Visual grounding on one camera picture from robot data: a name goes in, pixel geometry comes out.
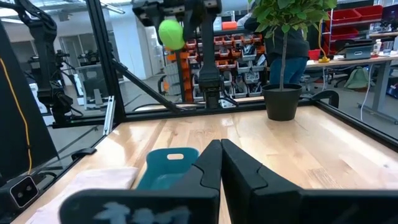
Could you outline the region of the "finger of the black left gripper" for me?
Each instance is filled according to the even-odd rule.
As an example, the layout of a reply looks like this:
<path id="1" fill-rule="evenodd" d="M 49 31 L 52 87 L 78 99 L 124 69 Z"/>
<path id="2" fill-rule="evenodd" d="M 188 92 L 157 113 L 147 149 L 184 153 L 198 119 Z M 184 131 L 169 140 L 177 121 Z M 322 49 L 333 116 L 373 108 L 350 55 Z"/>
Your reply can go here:
<path id="1" fill-rule="evenodd" d="M 162 14 L 156 14 L 152 17 L 153 23 L 154 23 L 154 27 L 155 27 L 155 31 L 157 34 L 157 40 L 159 44 L 162 44 L 161 38 L 160 38 L 160 32 L 159 32 L 159 27 L 160 24 L 162 22 Z"/>
<path id="2" fill-rule="evenodd" d="M 183 39 L 188 41 L 194 35 L 194 32 L 201 26 L 203 21 L 202 14 L 185 14 L 183 19 Z"/>

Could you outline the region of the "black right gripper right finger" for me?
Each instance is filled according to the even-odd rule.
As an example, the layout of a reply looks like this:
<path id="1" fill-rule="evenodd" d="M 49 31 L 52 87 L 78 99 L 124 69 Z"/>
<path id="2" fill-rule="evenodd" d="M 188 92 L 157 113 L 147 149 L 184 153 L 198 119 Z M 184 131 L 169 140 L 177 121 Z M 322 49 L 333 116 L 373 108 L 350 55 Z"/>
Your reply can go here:
<path id="1" fill-rule="evenodd" d="M 231 223 L 397 223 L 395 190 L 303 189 L 229 139 L 221 145 L 221 178 Z"/>

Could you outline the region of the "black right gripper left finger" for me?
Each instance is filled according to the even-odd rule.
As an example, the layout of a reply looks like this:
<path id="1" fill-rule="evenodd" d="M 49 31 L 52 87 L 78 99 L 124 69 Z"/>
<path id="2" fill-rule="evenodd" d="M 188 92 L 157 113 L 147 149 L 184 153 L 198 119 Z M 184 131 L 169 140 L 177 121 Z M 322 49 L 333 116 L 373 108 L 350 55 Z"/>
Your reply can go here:
<path id="1" fill-rule="evenodd" d="M 221 141 L 212 140 L 187 172 L 162 190 L 88 189 L 61 205 L 61 223 L 217 223 Z"/>

